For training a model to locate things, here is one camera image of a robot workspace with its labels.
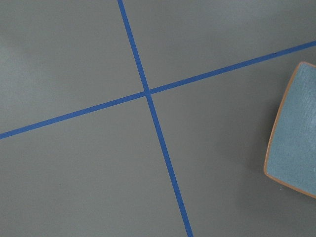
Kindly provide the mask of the grey square plate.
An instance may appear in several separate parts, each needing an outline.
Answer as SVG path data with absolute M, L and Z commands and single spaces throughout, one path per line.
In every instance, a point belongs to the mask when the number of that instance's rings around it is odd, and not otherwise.
M 316 196 L 316 67 L 300 62 L 286 87 L 269 138 L 264 174 Z

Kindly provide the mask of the brown paper table cover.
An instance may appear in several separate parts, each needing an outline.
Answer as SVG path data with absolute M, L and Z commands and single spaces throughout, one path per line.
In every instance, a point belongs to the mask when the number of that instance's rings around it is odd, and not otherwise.
M 3 237 L 313 237 L 264 174 L 313 0 L 3 0 Z

